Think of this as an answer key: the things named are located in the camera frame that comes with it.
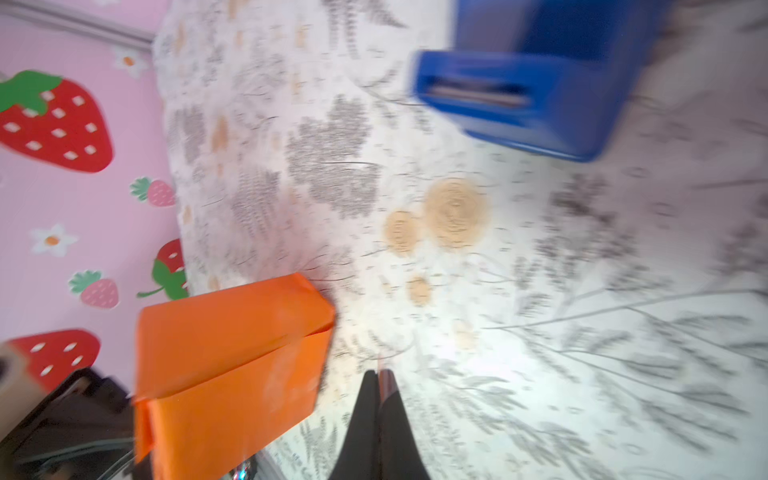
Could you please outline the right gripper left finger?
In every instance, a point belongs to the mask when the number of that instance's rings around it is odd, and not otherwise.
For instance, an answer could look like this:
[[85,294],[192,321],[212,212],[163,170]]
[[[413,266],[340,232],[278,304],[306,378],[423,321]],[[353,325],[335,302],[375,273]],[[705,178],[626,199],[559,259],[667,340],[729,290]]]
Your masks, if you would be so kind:
[[379,380],[366,371],[330,480],[374,480],[379,473]]

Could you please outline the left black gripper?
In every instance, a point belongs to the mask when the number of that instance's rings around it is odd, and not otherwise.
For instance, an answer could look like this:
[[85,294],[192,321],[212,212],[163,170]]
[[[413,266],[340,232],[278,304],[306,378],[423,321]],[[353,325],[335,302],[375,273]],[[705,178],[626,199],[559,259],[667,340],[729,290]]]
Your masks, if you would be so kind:
[[130,479],[132,399],[110,377],[72,373],[1,441],[3,479]]

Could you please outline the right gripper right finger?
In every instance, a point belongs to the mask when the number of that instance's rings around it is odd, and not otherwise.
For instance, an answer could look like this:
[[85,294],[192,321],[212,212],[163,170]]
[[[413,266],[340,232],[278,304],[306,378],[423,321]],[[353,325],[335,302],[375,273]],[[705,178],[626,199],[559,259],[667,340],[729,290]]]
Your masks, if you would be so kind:
[[394,372],[378,372],[380,475],[385,480],[429,480]]

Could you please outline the orange yellow wrapping paper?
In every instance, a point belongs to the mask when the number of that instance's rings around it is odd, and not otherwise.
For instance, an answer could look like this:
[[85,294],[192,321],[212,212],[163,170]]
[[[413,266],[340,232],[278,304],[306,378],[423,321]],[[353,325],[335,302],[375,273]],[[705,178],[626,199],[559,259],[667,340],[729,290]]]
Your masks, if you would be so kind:
[[333,305],[291,275],[144,309],[135,451],[156,479],[218,479],[314,410]]

